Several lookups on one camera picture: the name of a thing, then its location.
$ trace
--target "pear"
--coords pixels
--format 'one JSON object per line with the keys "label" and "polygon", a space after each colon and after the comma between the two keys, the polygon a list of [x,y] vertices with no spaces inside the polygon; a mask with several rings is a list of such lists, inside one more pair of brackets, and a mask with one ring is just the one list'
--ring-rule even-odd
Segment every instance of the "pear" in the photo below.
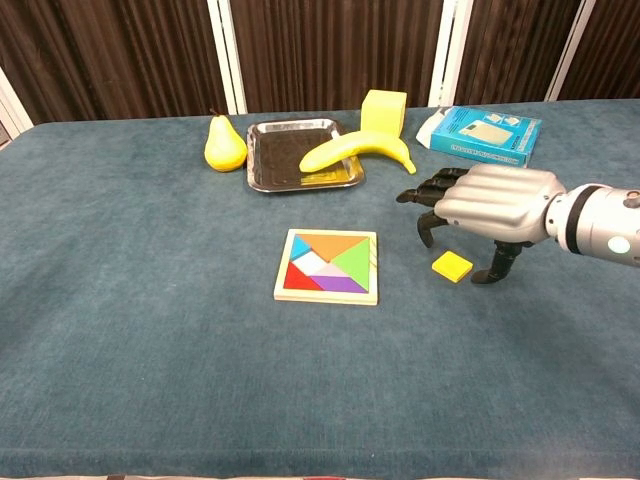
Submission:
{"label": "pear", "polygon": [[240,168],[247,158],[247,144],[224,115],[215,115],[211,119],[204,158],[211,168],[219,172]]}

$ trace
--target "yellow banana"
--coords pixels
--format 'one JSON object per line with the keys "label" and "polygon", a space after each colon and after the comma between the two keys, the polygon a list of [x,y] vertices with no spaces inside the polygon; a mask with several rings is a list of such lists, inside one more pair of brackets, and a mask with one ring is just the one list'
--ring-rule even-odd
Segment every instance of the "yellow banana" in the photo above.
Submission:
{"label": "yellow banana", "polygon": [[398,137],[389,133],[360,130],[341,135],[307,152],[300,162],[300,171],[317,172],[340,160],[358,153],[381,153],[400,162],[411,174],[416,166],[409,158],[409,148]]}

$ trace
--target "red tangram piece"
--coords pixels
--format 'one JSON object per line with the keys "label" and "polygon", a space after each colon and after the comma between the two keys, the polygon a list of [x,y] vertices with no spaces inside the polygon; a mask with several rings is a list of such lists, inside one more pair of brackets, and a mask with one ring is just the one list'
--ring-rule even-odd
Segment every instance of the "red tangram piece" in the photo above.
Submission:
{"label": "red tangram piece", "polygon": [[307,277],[291,262],[289,262],[287,274],[284,277],[284,288],[294,290],[322,290],[316,282]]}

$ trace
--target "blue tangram piece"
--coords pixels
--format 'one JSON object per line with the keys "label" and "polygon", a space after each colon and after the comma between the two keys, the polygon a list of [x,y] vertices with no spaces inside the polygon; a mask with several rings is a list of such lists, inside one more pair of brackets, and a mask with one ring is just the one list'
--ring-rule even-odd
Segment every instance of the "blue tangram piece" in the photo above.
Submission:
{"label": "blue tangram piece", "polygon": [[293,237],[293,247],[291,247],[291,260],[295,260],[296,258],[301,257],[310,250],[311,247],[307,245],[307,242],[296,235],[295,237]]}

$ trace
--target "triangle piece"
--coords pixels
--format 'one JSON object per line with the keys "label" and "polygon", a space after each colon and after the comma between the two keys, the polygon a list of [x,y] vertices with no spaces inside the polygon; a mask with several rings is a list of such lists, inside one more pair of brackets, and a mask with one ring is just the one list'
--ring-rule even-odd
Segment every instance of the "triangle piece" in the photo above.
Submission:
{"label": "triangle piece", "polygon": [[311,247],[302,240],[298,235],[293,237],[293,246],[291,247],[291,260],[295,260],[301,255],[304,255]]}
{"label": "triangle piece", "polygon": [[283,286],[284,288],[294,290],[322,290],[322,287],[302,273],[298,267],[291,262],[289,262]]}
{"label": "triangle piece", "polygon": [[326,262],[330,262],[334,257],[340,255],[363,240],[368,240],[368,237],[349,235],[315,235],[300,233],[297,236],[304,240],[304,242],[307,243],[313,251]]}
{"label": "triangle piece", "polygon": [[369,291],[369,239],[366,238],[346,252],[335,257],[331,263],[353,278],[358,285]]}
{"label": "triangle piece", "polygon": [[333,263],[327,263],[327,265],[317,272],[313,273],[314,277],[348,277],[346,273],[336,267]]}
{"label": "triangle piece", "polygon": [[325,292],[367,293],[350,277],[311,277]]}
{"label": "triangle piece", "polygon": [[319,272],[327,266],[327,262],[319,257],[313,250],[293,260],[293,264],[307,277],[315,275],[316,272]]}

